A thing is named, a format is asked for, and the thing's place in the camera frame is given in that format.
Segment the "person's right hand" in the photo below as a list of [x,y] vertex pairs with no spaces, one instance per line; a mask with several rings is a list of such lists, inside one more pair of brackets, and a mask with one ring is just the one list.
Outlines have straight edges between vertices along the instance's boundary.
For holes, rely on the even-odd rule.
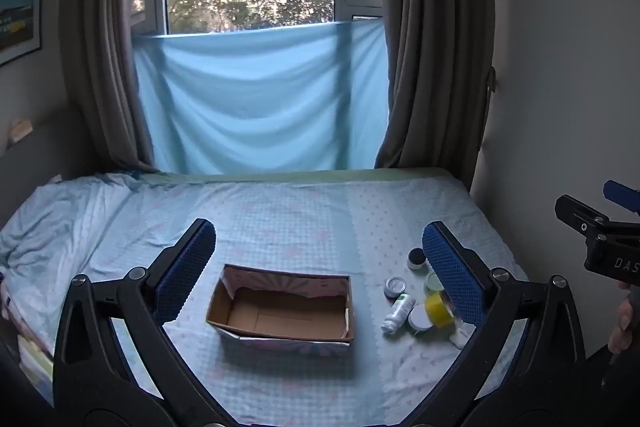
[[[628,291],[629,293],[631,290],[631,286],[624,282],[618,282],[617,286],[621,291]],[[630,296],[631,293],[620,303],[617,309],[617,323],[610,337],[608,337],[608,350],[610,350],[613,355],[619,355],[628,349],[632,343],[630,324],[634,318],[634,307],[629,300]]]

